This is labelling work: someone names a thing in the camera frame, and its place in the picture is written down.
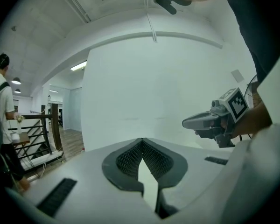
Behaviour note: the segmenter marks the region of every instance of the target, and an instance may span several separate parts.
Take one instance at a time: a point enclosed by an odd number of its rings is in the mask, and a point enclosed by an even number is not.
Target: white t-shirt
[[[6,82],[6,79],[0,74],[0,85],[4,82]],[[4,144],[10,144],[12,142],[10,131],[8,130],[9,124],[5,116],[5,113],[12,111],[14,111],[13,92],[11,87],[6,87],[0,92],[0,122]]]

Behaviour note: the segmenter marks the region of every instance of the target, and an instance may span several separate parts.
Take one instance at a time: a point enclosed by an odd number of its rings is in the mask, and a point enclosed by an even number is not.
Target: wooden floor
[[[60,133],[60,139],[64,152],[63,157],[60,160],[56,160],[52,163],[46,164],[46,168],[43,172],[43,176],[47,175],[54,169],[61,166],[63,163],[72,159],[73,157],[79,155],[82,152],[82,149],[84,148],[82,132],[72,130],[72,129],[64,130],[61,126],[59,126],[59,133]],[[48,138],[49,138],[49,143],[54,144],[51,125],[49,125]],[[25,176],[27,178],[33,175],[41,176],[42,171],[43,171],[43,167],[40,167],[36,171],[28,173]]]

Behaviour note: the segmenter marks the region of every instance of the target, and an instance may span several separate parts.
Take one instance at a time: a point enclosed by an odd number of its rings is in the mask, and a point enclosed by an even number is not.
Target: black shorts
[[[24,176],[25,170],[18,159],[14,146],[12,144],[2,144],[0,153],[4,157],[14,179],[18,181],[21,180]]]

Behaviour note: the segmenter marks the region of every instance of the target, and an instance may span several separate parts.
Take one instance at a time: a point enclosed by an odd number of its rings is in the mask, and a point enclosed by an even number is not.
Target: short black hair
[[[0,55],[0,69],[4,69],[9,65],[9,57],[8,55],[2,53]]]

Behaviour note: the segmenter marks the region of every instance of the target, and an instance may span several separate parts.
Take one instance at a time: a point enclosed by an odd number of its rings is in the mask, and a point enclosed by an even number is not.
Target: person
[[[5,75],[9,66],[9,57],[6,54],[0,55],[0,86],[6,82]],[[11,173],[20,186],[26,191],[30,187],[29,181],[24,177],[24,169],[17,157],[12,145],[11,135],[8,130],[8,119],[16,119],[17,113],[14,111],[14,100],[10,86],[0,91],[0,124],[2,130],[2,146],[0,153],[5,159]]]
[[[185,1],[172,0],[183,5]],[[258,82],[262,82],[280,57],[280,0],[228,0],[241,35],[253,58]],[[256,134],[272,123],[269,113],[261,102],[250,109],[236,124],[232,138],[243,134]],[[223,119],[221,126],[226,128]]]

